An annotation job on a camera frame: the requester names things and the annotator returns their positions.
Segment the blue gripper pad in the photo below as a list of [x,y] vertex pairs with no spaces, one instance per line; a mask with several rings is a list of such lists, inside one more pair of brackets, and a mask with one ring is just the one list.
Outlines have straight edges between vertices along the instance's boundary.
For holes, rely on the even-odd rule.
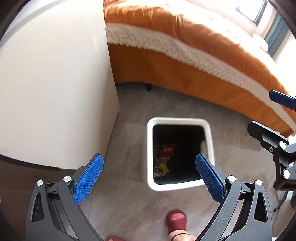
[[102,155],[97,155],[77,182],[74,195],[74,200],[77,205],[87,199],[92,187],[103,169],[103,165],[104,160]]
[[296,109],[296,98],[289,95],[283,94],[281,92],[271,90],[269,92],[269,98],[273,102],[281,104],[291,110]]
[[208,164],[207,160],[203,155],[199,154],[195,159],[195,166],[198,170],[201,178],[204,180],[207,189],[209,190],[214,201],[220,204],[224,203],[224,185],[215,174],[211,166]]

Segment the trash can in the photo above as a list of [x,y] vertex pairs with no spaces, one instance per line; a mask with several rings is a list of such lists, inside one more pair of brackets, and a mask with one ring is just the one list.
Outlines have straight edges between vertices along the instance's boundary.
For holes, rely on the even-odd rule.
[[210,125],[204,119],[152,118],[142,147],[141,178],[155,191],[204,185],[195,168],[200,153],[215,165]]

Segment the floor tile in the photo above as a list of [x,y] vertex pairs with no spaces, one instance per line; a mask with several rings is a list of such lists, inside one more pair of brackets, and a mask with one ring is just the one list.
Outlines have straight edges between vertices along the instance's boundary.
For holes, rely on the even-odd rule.
[[[165,217],[174,209],[187,214],[187,230],[198,236],[218,208],[205,186],[155,192],[140,181],[143,136],[147,122],[156,116],[207,120],[216,164],[242,182],[262,180],[271,211],[278,205],[283,193],[273,189],[272,155],[248,134],[248,117],[174,91],[153,86],[148,92],[144,84],[128,83],[121,93],[104,171],[91,200],[89,219],[103,238],[116,235],[127,241],[165,240]],[[234,224],[235,218],[231,220],[232,227]]]
[[124,83],[115,83],[117,97],[118,97],[119,101],[120,101],[120,98],[122,96],[122,93],[123,93],[123,90],[124,90],[125,86],[126,85]]
[[141,83],[127,83],[105,158],[105,170],[140,180],[141,145],[153,117],[202,118],[209,122],[217,158],[223,154],[221,107],[210,102]]

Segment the black strap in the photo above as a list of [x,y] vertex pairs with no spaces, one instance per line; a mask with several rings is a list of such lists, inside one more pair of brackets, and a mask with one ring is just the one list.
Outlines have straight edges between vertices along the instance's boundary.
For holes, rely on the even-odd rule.
[[178,236],[178,235],[181,235],[181,234],[188,234],[188,233],[180,233],[180,234],[176,234],[174,237],[176,237],[176,236]]

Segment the white wardrobe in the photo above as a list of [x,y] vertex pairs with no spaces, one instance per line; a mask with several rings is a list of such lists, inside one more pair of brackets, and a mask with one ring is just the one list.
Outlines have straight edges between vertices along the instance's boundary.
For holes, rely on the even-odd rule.
[[118,111],[102,1],[31,0],[0,41],[0,154],[77,169]]

